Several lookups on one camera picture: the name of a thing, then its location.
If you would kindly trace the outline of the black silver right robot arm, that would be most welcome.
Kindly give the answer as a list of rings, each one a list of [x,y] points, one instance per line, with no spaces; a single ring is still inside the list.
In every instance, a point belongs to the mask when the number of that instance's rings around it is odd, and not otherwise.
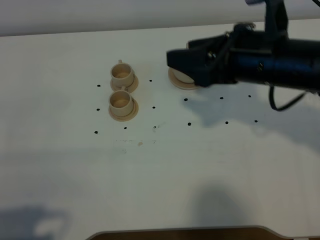
[[[243,81],[319,92],[320,43],[289,38],[282,0],[267,0],[265,8],[264,30],[238,23],[231,32],[168,51],[167,65],[200,87]]]

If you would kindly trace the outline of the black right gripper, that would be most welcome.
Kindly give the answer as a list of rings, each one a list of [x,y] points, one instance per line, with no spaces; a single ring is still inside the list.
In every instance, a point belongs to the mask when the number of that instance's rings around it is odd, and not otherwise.
[[[196,86],[234,84],[230,58],[232,53],[250,53],[269,47],[269,34],[254,30],[254,24],[236,24],[233,31],[222,35],[191,40],[184,49],[166,52],[169,68],[180,71],[195,82]]]

